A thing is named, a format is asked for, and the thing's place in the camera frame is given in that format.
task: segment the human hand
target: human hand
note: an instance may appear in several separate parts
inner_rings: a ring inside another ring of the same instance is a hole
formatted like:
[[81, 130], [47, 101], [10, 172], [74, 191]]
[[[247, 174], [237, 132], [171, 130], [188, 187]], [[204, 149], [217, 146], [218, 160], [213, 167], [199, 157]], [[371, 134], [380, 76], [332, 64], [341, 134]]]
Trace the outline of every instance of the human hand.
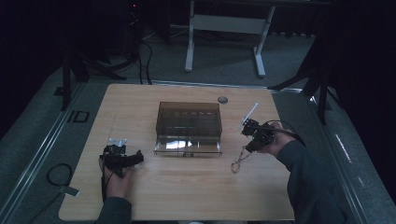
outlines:
[[124, 177], [121, 178], [114, 172], [103, 165], [103, 161], [99, 159], [99, 166], [101, 171], [105, 169], [105, 185], [107, 198], [117, 197], [127, 199], [128, 194], [132, 189], [132, 177], [134, 176], [134, 167], [124, 169]]
[[[285, 132], [291, 133], [291, 130], [284, 130], [278, 122], [273, 122], [271, 124], [275, 129], [283, 130]], [[257, 150], [259, 153], [269, 153], [275, 157], [277, 157], [278, 152], [288, 143], [295, 140], [292, 136], [282, 132], [275, 132], [274, 133], [274, 142], [266, 145], [261, 146], [260, 149]]]

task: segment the brown translucent box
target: brown translucent box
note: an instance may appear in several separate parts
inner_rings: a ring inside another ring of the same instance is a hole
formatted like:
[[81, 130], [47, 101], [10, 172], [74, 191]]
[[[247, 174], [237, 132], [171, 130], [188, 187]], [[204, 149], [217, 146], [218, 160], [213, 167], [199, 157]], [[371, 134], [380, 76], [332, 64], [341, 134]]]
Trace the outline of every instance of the brown translucent box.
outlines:
[[156, 155], [221, 155], [219, 104], [160, 102], [156, 131]]

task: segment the black cable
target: black cable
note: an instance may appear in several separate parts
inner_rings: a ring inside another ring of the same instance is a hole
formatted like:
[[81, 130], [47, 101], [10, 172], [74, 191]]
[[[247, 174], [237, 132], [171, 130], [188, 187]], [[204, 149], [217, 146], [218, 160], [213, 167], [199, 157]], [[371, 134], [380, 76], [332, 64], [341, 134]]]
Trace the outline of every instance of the black cable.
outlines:
[[[66, 181], [64, 182], [64, 183], [56, 183], [56, 182], [54, 182], [54, 181], [52, 181], [51, 179], [50, 179], [50, 174], [52, 173], [52, 171], [53, 170], [55, 170], [56, 168], [58, 168], [58, 167], [61, 167], [61, 166], [65, 166], [66, 168], [67, 168], [67, 170], [68, 170], [68, 172], [69, 172], [69, 175], [68, 175], [68, 177], [67, 177], [67, 179], [66, 179]], [[73, 169], [72, 169], [72, 167], [69, 165], [69, 164], [66, 164], [66, 163], [59, 163], [59, 164], [57, 164], [57, 165], [55, 165], [55, 166], [53, 166], [53, 167], [51, 167], [48, 171], [47, 171], [47, 180], [49, 181], [49, 183], [51, 184], [51, 185], [53, 185], [53, 186], [57, 186], [57, 187], [60, 187], [60, 186], [69, 186], [69, 184], [70, 184], [70, 182], [71, 182], [71, 180], [72, 180], [72, 175], [73, 175]], [[35, 220], [41, 215], [41, 214], [43, 214], [60, 196], [62, 195], [62, 193], [61, 192], [58, 192], [53, 198], [52, 198], [52, 200], [51, 201], [49, 201], [49, 203], [47, 203], [47, 205], [43, 208], [43, 209], [41, 209], [41, 211], [40, 212], [38, 212], [38, 214], [37, 215], [35, 215], [35, 217], [33, 217], [32, 218], [32, 220], [29, 222], [29, 224], [31, 224], [31, 223], [34, 223], [35, 222]]]
[[139, 69], [142, 69], [142, 71], [144, 71], [145, 73], [147, 72], [147, 70], [144, 68], [144, 66], [140, 66], [139, 64], [135, 64]]
[[143, 85], [143, 79], [142, 79], [142, 58], [140, 57], [140, 54], [137, 56], [137, 61], [139, 62], [139, 79], [140, 79], [140, 84]]
[[291, 124], [287, 123], [286, 121], [283, 121], [283, 120], [280, 120], [280, 119], [271, 119], [271, 120], [266, 121], [265, 123], [269, 123], [269, 122], [280, 122], [281, 124], [287, 124], [294, 133], [297, 133], [295, 131], [295, 129], [293, 128], [293, 126], [291, 126]]
[[147, 79], [148, 79], [148, 84], [152, 85], [151, 78], [149, 77], [149, 62], [151, 61], [152, 48], [149, 44], [147, 44], [144, 41], [142, 41], [142, 44], [145, 45], [146, 47], [148, 47], [148, 49], [149, 49], [148, 62], [146, 64], [146, 75], [147, 75]]
[[103, 184], [102, 183], [102, 198], [103, 198], [103, 203], [105, 202], [105, 200], [106, 200], [106, 198], [107, 198], [107, 185], [108, 185], [108, 182], [110, 182], [110, 179], [111, 179], [111, 176], [113, 176], [114, 175], [114, 172], [112, 172], [111, 173], [111, 175], [108, 177], [108, 179], [107, 180], [105, 180], [105, 166], [103, 165], [103, 167], [102, 167], [102, 169], [103, 169], [103, 176], [102, 176], [102, 179], [104, 180], [104, 181], [106, 181], [106, 183], [105, 184]]
[[281, 123], [285, 123], [285, 124], [289, 125], [290, 128], [291, 128], [292, 133], [291, 133], [291, 132], [288, 132], [288, 131], [286, 131], [286, 130], [283, 130], [283, 129], [267, 128], [267, 127], [262, 127], [262, 126], [248, 126], [248, 127], [249, 127], [249, 128], [254, 128], [254, 129], [268, 130], [268, 131], [272, 131], [272, 132], [285, 133], [285, 134], [287, 134], [287, 135], [289, 135], [289, 136], [295, 138], [295, 139], [298, 140], [304, 147], [306, 147], [306, 144], [305, 144], [303, 138], [300, 137], [299, 134], [297, 134], [297, 132], [294, 130], [293, 126], [291, 126], [290, 124], [288, 124], [288, 123], [285, 122], [285, 121], [278, 120], [278, 119], [268, 120], [268, 121], [266, 121], [265, 123], [269, 123], [269, 122], [273, 122], [273, 121], [281, 122]]
[[107, 189], [107, 183], [105, 180], [105, 162], [106, 162], [106, 148], [103, 149], [102, 153], [102, 177], [101, 177], [101, 185], [102, 185], [102, 201], [105, 202], [105, 199], [107, 198], [106, 195], [106, 189]]

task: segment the dark sleeve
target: dark sleeve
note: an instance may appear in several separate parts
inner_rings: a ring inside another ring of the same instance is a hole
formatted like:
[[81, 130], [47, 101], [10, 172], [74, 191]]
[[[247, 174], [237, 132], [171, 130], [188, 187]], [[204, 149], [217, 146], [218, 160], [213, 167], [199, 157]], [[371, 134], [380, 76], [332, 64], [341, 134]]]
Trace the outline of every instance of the dark sleeve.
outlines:
[[296, 223], [347, 223], [335, 199], [338, 179], [324, 161], [298, 141], [286, 144], [277, 159], [290, 171], [288, 194]]
[[122, 198], [108, 198], [103, 204], [97, 224], [131, 223], [132, 204]]

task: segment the wooden table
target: wooden table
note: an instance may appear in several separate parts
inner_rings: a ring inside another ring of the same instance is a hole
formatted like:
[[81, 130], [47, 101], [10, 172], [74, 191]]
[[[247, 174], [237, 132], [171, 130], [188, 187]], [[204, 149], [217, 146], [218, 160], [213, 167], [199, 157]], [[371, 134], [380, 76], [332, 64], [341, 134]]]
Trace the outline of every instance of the wooden table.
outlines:
[[[154, 155], [159, 102], [220, 104], [221, 150], [215, 158]], [[278, 119], [274, 100], [263, 89], [112, 84], [106, 91], [66, 196], [63, 220], [95, 220], [103, 202], [98, 157], [107, 139], [126, 138], [127, 154], [141, 149], [145, 161], [136, 166], [130, 201], [135, 220], [280, 220], [294, 219], [286, 191], [289, 171], [271, 155], [254, 153], [233, 174], [235, 162], [250, 138], [237, 125], [254, 102], [250, 118], [260, 124]]]

